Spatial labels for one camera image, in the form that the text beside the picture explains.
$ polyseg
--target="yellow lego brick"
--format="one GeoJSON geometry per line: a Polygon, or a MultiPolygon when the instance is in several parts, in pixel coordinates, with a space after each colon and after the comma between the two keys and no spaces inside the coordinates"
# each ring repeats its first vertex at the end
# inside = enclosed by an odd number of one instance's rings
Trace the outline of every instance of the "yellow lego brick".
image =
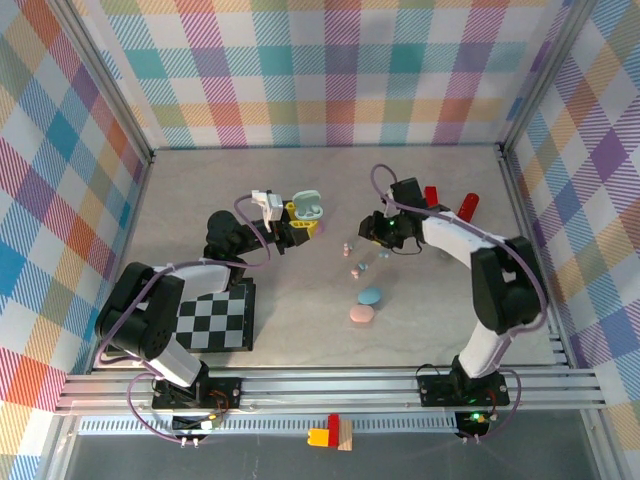
{"type": "Polygon", "coordinates": [[[309,439],[307,443],[312,447],[328,447],[329,446],[329,430],[323,428],[312,428],[309,430],[309,439]]]}

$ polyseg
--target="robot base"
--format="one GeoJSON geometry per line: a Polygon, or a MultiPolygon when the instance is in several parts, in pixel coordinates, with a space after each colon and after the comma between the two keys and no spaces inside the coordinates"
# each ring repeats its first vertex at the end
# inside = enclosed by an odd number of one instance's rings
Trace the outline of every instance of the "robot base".
{"type": "Polygon", "coordinates": [[[420,405],[423,407],[492,407],[509,405],[509,392],[504,377],[497,372],[463,392],[457,390],[449,375],[420,375],[420,405]]]}
{"type": "Polygon", "coordinates": [[[220,409],[221,399],[229,410],[240,408],[242,379],[239,377],[210,378],[203,376],[195,385],[194,395],[159,380],[155,385],[151,408],[154,410],[211,410],[220,409]]]}

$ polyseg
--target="blue disc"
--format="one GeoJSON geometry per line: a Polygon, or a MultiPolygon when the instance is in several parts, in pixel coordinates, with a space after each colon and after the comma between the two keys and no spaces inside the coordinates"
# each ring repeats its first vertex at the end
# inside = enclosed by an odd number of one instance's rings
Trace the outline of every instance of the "blue disc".
{"type": "Polygon", "coordinates": [[[382,292],[379,288],[370,287],[366,290],[363,290],[358,295],[358,303],[362,305],[375,305],[382,298],[382,292]]]}

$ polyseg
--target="small pink block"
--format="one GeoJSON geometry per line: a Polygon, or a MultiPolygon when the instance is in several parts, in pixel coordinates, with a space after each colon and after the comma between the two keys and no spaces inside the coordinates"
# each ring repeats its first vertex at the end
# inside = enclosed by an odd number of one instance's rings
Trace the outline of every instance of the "small pink block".
{"type": "Polygon", "coordinates": [[[374,315],[375,312],[369,305],[356,305],[349,311],[351,320],[356,323],[369,323],[374,315]]]}

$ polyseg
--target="black and white checkerboard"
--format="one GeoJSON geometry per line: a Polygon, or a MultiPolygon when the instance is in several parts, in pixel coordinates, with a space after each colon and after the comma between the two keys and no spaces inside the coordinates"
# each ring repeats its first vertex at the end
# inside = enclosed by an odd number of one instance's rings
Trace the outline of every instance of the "black and white checkerboard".
{"type": "Polygon", "coordinates": [[[210,293],[184,302],[174,334],[190,352],[237,352],[253,349],[256,286],[245,278],[225,293],[210,293]]]}

